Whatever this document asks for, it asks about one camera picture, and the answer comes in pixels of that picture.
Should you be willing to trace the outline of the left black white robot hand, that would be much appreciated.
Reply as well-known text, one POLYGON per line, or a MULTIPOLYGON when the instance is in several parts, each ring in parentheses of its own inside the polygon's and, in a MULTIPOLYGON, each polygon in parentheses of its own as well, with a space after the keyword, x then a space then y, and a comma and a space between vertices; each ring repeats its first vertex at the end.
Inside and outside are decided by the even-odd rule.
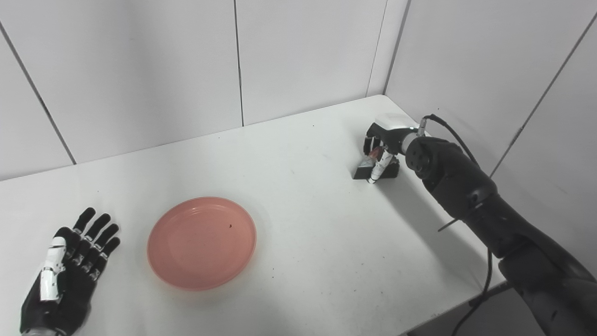
POLYGON ((86 208, 73 227, 61 227, 21 307, 23 336, 72 336, 86 321, 107 261, 121 240, 111 216, 86 208))

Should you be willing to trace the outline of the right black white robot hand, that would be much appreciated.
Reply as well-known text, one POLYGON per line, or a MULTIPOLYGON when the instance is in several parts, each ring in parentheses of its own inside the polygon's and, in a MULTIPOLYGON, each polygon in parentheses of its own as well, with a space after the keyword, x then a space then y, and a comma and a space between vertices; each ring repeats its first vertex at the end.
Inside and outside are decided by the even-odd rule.
POLYGON ((405 155, 418 128, 400 116, 385 114, 378 117, 366 131, 363 145, 364 159, 354 173, 354 180, 376 183, 380 179, 394 179, 400 171, 398 156, 405 155))

